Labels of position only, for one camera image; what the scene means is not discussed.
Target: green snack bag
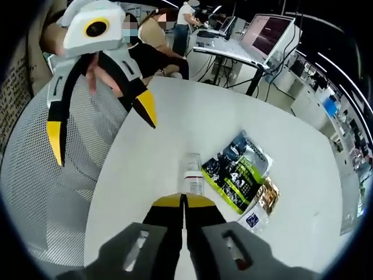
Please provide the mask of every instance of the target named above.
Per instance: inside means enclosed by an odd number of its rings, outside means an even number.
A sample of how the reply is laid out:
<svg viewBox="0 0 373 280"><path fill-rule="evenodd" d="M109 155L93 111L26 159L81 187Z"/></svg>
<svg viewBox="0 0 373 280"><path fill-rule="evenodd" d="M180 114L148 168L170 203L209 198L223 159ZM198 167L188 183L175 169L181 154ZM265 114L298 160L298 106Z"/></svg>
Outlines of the green snack bag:
<svg viewBox="0 0 373 280"><path fill-rule="evenodd" d="M202 165L206 181L243 214L267 178L273 160L241 131L222 152Z"/></svg>

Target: ceiling light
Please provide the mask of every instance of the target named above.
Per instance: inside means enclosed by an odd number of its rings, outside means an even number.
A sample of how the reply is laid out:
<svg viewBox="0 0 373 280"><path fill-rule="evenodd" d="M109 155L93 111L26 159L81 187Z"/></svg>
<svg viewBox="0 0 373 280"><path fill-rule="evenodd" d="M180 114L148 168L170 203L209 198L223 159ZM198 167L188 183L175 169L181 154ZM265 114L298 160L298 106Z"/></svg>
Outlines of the ceiling light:
<svg viewBox="0 0 373 280"><path fill-rule="evenodd" d="M176 6L175 4L172 4L171 2L167 1L167 0L162 0L163 2L166 2L166 3L169 3L170 5L174 6L175 8L179 8L178 6Z"/></svg>
<svg viewBox="0 0 373 280"><path fill-rule="evenodd" d="M321 70L323 70L325 73L327 73L327 70L325 70L325 68L324 67L322 67L320 64L318 64L317 62L315 62L315 64L317 65L317 66L319 66L319 68L321 69Z"/></svg>
<svg viewBox="0 0 373 280"><path fill-rule="evenodd" d="M221 8L221 5L220 6L218 6L218 7L216 7L216 9L212 12L212 13L216 13L217 12L217 10L219 10Z"/></svg>
<svg viewBox="0 0 373 280"><path fill-rule="evenodd" d="M360 112L360 110L359 110L359 108L358 108L358 105L355 103L354 99L353 99L353 98L348 94L347 90L344 89L344 87L343 87L341 84L340 84L339 86L340 86L340 88L344 91L344 93L346 94L346 97L348 98L348 100L350 101L350 103L354 104L354 106L355 106L355 108L356 108L356 113L359 114L359 116L360 116L360 118L362 119L363 124L364 124L364 126L365 126L365 133L368 134L368 136L369 136L369 138L370 138L370 140L371 140L371 143L373 143L372 135L371 135L371 133L370 133L370 131L369 131L368 125L367 125L367 123L365 122L365 119L364 119L363 115L361 114L361 112Z"/></svg>
<svg viewBox="0 0 373 280"><path fill-rule="evenodd" d="M295 51L296 51L297 53L303 55L304 57L307 57L303 52L300 52L300 51L298 51L298 50L295 50Z"/></svg>
<svg viewBox="0 0 373 280"><path fill-rule="evenodd" d="M369 111L373 115L373 110L372 110L372 107L369 105L368 100L365 98L365 96L363 95L363 93L361 92L361 90L357 87L357 85L350 79L350 77L347 76L347 74L344 73L342 69L340 69L333 61L331 61L330 59L328 59L326 56L324 56L323 54L321 54L319 52L318 52L318 55L320 55L323 59L325 59L327 62L329 62L330 64L332 64L335 68L337 68L337 70L339 72L341 72L342 75L345 76L347 80L349 80L349 82L353 85L353 87L356 89L356 91L359 92L360 97L363 99L365 105L368 107Z"/></svg>

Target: camera lens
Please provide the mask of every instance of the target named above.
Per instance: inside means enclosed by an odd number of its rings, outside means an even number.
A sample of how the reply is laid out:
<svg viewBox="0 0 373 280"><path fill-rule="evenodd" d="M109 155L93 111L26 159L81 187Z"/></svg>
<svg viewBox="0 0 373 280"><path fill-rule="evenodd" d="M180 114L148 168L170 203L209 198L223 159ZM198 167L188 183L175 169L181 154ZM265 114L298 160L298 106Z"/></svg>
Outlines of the camera lens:
<svg viewBox="0 0 373 280"><path fill-rule="evenodd" d="M97 37L106 31L107 25L104 22L94 22L86 29L86 34L89 37Z"/></svg>

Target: round table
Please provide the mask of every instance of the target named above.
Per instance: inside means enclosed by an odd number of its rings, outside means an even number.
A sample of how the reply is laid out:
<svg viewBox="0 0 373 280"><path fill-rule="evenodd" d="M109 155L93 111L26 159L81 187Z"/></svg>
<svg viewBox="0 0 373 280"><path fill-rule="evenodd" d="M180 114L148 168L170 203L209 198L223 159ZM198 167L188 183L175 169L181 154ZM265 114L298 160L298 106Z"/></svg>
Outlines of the round table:
<svg viewBox="0 0 373 280"><path fill-rule="evenodd" d="M228 89L161 77L148 88L156 100L157 128L134 110L124 121L94 191L85 265L107 240L142 222L156 199L178 192L185 153L200 153L203 163L244 129L273 159L270 177L281 192L259 237L286 265L325 269L340 251L342 220L339 173L327 138L279 108ZM227 221L240 217L208 183L205 196ZM186 247L175 279L195 277Z"/></svg>

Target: white mesh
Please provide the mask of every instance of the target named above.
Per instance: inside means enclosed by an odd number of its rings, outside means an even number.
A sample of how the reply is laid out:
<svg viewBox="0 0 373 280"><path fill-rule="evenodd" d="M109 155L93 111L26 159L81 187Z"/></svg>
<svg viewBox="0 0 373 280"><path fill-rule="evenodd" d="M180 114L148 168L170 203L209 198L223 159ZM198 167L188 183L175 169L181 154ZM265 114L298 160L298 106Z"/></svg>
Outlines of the white mesh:
<svg viewBox="0 0 373 280"><path fill-rule="evenodd" d="M108 87L99 83L91 96L81 76L71 100L65 167L60 167L46 131L47 86L22 113L6 147L0 189L34 257L58 265L83 265L90 201L126 115Z"/></svg>

